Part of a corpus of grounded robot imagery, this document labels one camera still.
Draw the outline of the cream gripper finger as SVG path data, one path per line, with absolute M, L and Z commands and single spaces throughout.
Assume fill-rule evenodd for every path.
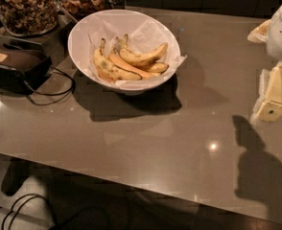
M 282 116 L 282 61 L 271 70 L 263 69 L 259 78 L 259 98 L 250 121 L 271 123 Z
M 247 39 L 254 43 L 264 43 L 267 41 L 267 34 L 268 29 L 270 26 L 271 20 L 266 20 L 259 26 L 257 26 L 254 30 L 252 30 L 248 36 Z

